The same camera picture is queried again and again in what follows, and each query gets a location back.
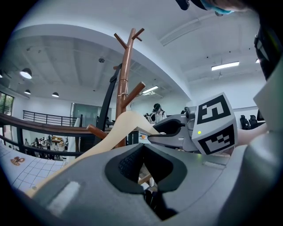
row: window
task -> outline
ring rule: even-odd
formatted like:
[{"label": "window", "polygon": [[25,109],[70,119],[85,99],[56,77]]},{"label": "window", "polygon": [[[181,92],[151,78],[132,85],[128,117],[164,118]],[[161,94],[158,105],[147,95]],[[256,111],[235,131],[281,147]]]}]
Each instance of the window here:
[{"label": "window", "polygon": [[[14,101],[13,97],[0,92],[0,113],[4,113],[6,115],[11,116],[12,108],[13,108],[13,101]],[[4,137],[13,140],[10,125],[5,125],[2,128],[2,133],[4,134]]]}]

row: ceiling light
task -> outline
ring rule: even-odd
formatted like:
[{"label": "ceiling light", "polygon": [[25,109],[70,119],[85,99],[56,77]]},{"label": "ceiling light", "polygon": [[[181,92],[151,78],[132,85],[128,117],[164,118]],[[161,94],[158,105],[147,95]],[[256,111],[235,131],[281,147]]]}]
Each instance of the ceiling light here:
[{"label": "ceiling light", "polygon": [[53,96],[53,97],[59,97],[59,94],[58,94],[57,92],[54,92],[54,93],[52,94],[52,96]]},{"label": "ceiling light", "polygon": [[20,75],[26,79],[31,79],[31,70],[29,68],[25,68],[20,71]]},{"label": "ceiling light", "polygon": [[155,87],[152,87],[152,88],[150,88],[150,89],[148,89],[148,90],[146,90],[146,91],[143,91],[142,93],[145,94],[145,93],[148,93],[148,92],[150,92],[150,91],[152,91],[152,90],[155,90],[155,89],[157,89],[157,88],[158,88],[158,86],[155,86]]},{"label": "ceiling light", "polygon": [[30,90],[26,90],[25,93],[30,95],[31,91]]},{"label": "ceiling light", "polygon": [[239,63],[240,63],[240,62],[237,61],[237,62],[228,63],[228,64],[221,64],[221,65],[218,65],[218,66],[213,66],[213,67],[211,67],[211,70],[212,70],[212,71],[215,71],[215,70],[219,70],[219,69],[222,69],[222,68],[234,67],[234,66],[238,66]]}]

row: wooden hanger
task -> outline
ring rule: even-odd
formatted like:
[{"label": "wooden hanger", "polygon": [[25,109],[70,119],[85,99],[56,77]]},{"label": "wooden hanger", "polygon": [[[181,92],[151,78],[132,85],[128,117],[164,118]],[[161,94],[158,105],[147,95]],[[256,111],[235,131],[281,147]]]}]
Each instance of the wooden hanger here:
[{"label": "wooden hanger", "polygon": [[37,189],[29,189],[26,191],[26,194],[32,198],[33,195],[44,186],[45,183],[55,178],[57,175],[62,173],[65,169],[71,167],[74,163],[79,160],[82,160],[86,157],[91,155],[103,153],[106,151],[110,151],[112,148],[115,147],[121,140],[123,140],[129,133],[131,133],[135,128],[138,128],[139,131],[142,131],[148,135],[157,135],[156,129],[152,127],[152,125],[147,121],[145,117],[139,115],[137,112],[133,111],[126,111],[119,115],[117,118],[113,128],[109,132],[109,134],[97,145],[89,149],[87,152],[76,158],[74,161],[69,162],[68,165],[64,166],[62,169],[58,170],[57,172],[53,173],[45,180],[40,182],[36,185]]}]

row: person wearing vr headset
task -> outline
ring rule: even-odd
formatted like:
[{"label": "person wearing vr headset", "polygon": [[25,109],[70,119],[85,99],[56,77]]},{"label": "person wearing vr headset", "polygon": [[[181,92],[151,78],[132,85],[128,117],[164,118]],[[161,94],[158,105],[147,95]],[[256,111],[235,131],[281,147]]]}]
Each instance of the person wearing vr headset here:
[{"label": "person wearing vr headset", "polygon": [[152,113],[150,115],[150,118],[153,123],[158,123],[161,120],[167,118],[167,114],[164,110],[162,110],[160,104],[157,103],[153,107],[154,109],[152,110]]}]

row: wooden coat rack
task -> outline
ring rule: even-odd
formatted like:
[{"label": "wooden coat rack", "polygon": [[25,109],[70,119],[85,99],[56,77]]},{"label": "wooden coat rack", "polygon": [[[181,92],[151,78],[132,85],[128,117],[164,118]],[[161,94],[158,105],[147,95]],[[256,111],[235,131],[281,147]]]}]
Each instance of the wooden coat rack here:
[{"label": "wooden coat rack", "polygon": [[[119,85],[118,85],[118,93],[117,93],[117,104],[116,104],[116,119],[119,117],[120,114],[126,111],[126,107],[128,104],[137,96],[139,93],[145,88],[145,84],[143,82],[140,82],[133,91],[128,94],[128,78],[129,78],[129,72],[130,72],[130,61],[132,56],[132,49],[133,49],[133,43],[135,39],[138,39],[139,41],[142,41],[139,38],[139,35],[144,31],[144,28],[141,28],[137,33],[136,29],[132,28],[131,33],[129,35],[128,43],[126,44],[121,37],[115,33],[115,38],[120,42],[122,47],[125,49],[123,60],[122,60],[122,67],[120,72],[120,78],[119,78]],[[95,136],[104,139],[107,134],[94,125],[89,125],[87,129],[93,133]],[[126,145],[125,138],[121,140],[115,147],[123,147]]]}]

